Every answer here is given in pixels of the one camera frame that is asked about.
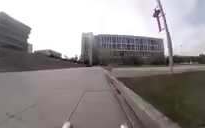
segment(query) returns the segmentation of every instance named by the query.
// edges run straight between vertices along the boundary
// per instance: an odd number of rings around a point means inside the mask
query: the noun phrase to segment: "building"
[[[31,28],[4,12],[0,12],[0,48],[28,52]]]
[[[28,43],[28,48],[27,49],[28,49],[27,50],[28,53],[33,53],[33,45],[32,44]]]
[[[136,57],[144,63],[164,58],[163,39],[141,36],[82,34],[82,60],[121,64],[125,58]]]
[[[94,45],[93,33],[83,33],[82,34],[82,49],[81,49],[81,59],[88,60],[90,64],[93,62],[93,50],[96,48]]]
[[[34,51],[34,53],[43,54],[43,55],[46,55],[49,57],[54,57],[54,58],[61,58],[62,57],[61,53],[50,50],[50,49],[37,50],[37,51]]]

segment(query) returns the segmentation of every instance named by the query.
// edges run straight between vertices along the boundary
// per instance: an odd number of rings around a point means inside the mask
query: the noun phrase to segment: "grass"
[[[205,128],[205,71],[119,80],[182,128]]]

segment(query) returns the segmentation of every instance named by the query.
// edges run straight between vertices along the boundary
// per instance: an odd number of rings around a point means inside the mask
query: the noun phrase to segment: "sky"
[[[174,54],[205,53],[205,0],[161,0]],[[34,50],[80,55],[81,34],[122,34],[164,39],[152,17],[156,0],[0,0],[0,11],[32,28]]]

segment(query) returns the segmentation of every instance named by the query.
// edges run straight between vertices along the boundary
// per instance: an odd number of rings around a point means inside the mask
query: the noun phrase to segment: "concrete pavement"
[[[101,68],[0,73],[0,128],[118,128],[126,113]]]

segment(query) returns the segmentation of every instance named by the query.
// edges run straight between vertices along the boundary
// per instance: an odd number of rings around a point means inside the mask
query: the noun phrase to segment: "street lamp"
[[[161,16],[163,17],[163,23],[165,27],[164,29],[166,30],[166,36],[167,36],[167,47],[168,47],[168,53],[169,53],[170,72],[173,73],[173,48],[172,48],[171,36],[170,36],[170,32],[167,26],[167,20],[166,20],[160,0],[157,0],[157,3],[158,3],[159,9],[155,9],[153,17],[157,18],[159,31],[162,31],[161,26],[160,26],[160,21],[159,21],[159,14],[161,13]]]

